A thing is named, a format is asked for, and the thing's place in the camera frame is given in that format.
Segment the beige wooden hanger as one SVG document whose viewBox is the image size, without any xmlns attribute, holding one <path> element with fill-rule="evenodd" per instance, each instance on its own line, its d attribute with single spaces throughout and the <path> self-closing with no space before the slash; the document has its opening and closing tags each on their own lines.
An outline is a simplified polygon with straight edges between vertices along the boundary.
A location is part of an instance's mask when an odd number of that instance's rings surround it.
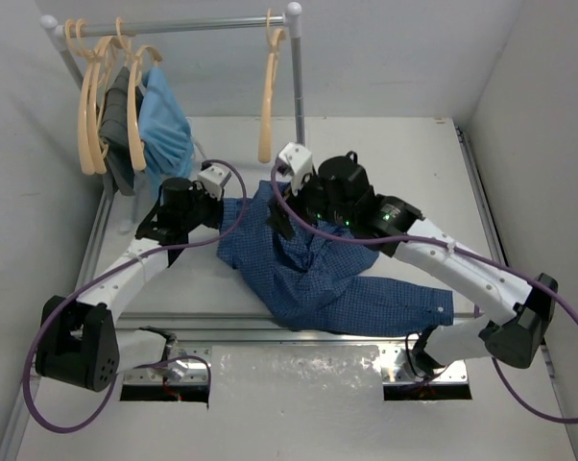
<svg viewBox="0 0 578 461">
<path fill-rule="evenodd" d="M 257 159 L 260 163 L 269 163 L 272 158 L 272 112 L 277 79 L 277 67 L 281 43 L 286 35 L 282 27 L 273 28 L 272 11 L 266 11 L 265 33 L 268 55 L 262 91 Z"/>
</svg>

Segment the blue checkered shirt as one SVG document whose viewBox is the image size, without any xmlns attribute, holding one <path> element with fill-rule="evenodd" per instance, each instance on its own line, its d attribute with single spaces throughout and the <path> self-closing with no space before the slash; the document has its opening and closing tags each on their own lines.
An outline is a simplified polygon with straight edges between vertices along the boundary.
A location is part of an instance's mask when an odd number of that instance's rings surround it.
<svg viewBox="0 0 578 461">
<path fill-rule="evenodd" d="M 324 239 L 300 226 L 290 240 L 266 223 L 272 186 L 260 182 L 254 195 L 223 201 L 217 256 L 237 271 L 274 319 L 292 330 L 393 337 L 450 326 L 450 291 L 381 277 L 367 277 L 379 257 L 351 245 L 347 230 L 322 222 Z"/>
</svg>

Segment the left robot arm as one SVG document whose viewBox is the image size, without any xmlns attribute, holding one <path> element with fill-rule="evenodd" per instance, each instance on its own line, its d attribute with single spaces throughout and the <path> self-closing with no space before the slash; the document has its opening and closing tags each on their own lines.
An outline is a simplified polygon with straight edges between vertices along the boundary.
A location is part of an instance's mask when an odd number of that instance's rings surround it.
<svg viewBox="0 0 578 461">
<path fill-rule="evenodd" d="M 55 296 L 46 303 L 42 319 L 49 327 L 36 348 L 39 375 L 100 392 L 119 373 L 167 359 L 174 334 L 153 327 L 119 333 L 116 322 L 145 284 L 178 259 L 190 232 L 210 220 L 229 176 L 214 168 L 195 181 L 165 180 L 130 246 L 102 280 L 71 302 Z"/>
</svg>

